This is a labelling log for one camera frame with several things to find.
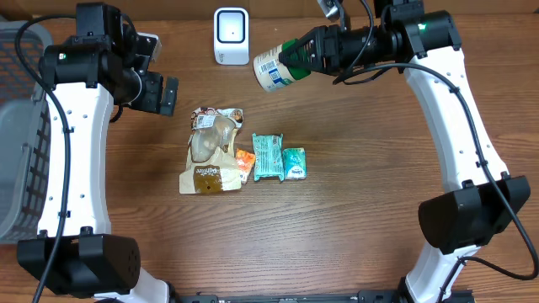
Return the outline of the orange tissue pack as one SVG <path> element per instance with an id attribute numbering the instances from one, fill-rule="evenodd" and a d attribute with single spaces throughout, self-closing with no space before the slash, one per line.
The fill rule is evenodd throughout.
<path id="1" fill-rule="evenodd" d="M 248 182 L 248 178 L 252 172 L 253 166 L 256 162 L 256 156 L 242 149 L 236 150 L 236 161 L 240 169 L 240 179 L 242 184 Z"/>

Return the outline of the small teal tissue pack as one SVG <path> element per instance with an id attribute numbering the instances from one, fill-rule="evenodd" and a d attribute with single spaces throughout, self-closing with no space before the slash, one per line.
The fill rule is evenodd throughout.
<path id="1" fill-rule="evenodd" d="M 283 151 L 286 180 L 303 180 L 307 177 L 306 153 L 303 147 Z"/>

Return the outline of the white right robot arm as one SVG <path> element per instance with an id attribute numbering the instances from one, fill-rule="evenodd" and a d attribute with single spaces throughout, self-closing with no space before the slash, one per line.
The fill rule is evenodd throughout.
<path id="1" fill-rule="evenodd" d="M 366 5 L 369 25 L 352 29 L 343 4 L 320 4 L 330 25 L 286 47 L 285 66 L 355 85 L 391 69 L 405 76 L 430 129 L 444 192 L 419 206 L 425 244 L 414 268 L 389 295 L 361 291 L 361 302 L 470 302 L 451 287 L 478 250 L 509 225 L 529 199 L 525 177 L 514 177 L 495 151 L 469 88 L 462 39 L 445 10 L 428 13 L 420 1 Z"/>

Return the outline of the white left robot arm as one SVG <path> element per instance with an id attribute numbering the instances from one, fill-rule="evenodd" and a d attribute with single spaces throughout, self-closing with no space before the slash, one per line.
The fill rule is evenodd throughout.
<path id="1" fill-rule="evenodd" d="M 123 109 L 170 116 L 179 81 L 149 70 L 156 35 L 106 3 L 80 3 L 76 32 L 46 47 L 31 72 L 49 108 L 45 205 L 37 236 L 17 246 L 19 265 L 40 290 L 99 302 L 178 300 L 174 287 L 141 265 L 137 242 L 116 236 L 105 198 L 109 124 Z"/>

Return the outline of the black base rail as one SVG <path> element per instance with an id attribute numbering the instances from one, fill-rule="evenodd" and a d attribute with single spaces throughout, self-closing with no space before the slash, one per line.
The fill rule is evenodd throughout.
<path id="1" fill-rule="evenodd" d="M 357 294 L 228 296 L 176 295 L 175 303 L 406 303 L 396 290 L 361 290 Z"/>

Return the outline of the clear snack pouch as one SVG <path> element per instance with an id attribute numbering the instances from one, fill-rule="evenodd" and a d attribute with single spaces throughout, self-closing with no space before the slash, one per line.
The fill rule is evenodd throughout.
<path id="1" fill-rule="evenodd" d="M 200 107 L 190 116 L 186 168 L 179 175 L 181 194 L 214 194 L 242 187 L 234 141 L 243 126 L 241 109 Z"/>

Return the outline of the green lid jar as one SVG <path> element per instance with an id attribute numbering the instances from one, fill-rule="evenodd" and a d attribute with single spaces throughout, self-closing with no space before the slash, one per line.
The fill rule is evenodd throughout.
<path id="1" fill-rule="evenodd" d="M 272 93 L 311 75 L 306 69 L 288 67 L 279 61 L 279 54 L 296 41 L 289 40 L 253 59 L 253 72 L 260 87 Z"/>

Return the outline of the grey plastic mesh basket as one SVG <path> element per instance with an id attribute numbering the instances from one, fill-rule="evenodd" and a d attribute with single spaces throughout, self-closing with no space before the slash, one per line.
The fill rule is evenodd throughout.
<path id="1" fill-rule="evenodd" d="M 37 236 L 47 189 L 51 118 L 14 49 L 22 21 L 1 22 L 1 243 Z"/>

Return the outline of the white barcode scanner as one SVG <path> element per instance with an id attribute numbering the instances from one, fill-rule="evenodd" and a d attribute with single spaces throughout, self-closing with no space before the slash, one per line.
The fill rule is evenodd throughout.
<path id="1" fill-rule="evenodd" d="M 249 63 L 249 14 L 244 8 L 223 7 L 215 11 L 214 54 L 220 65 Z"/>

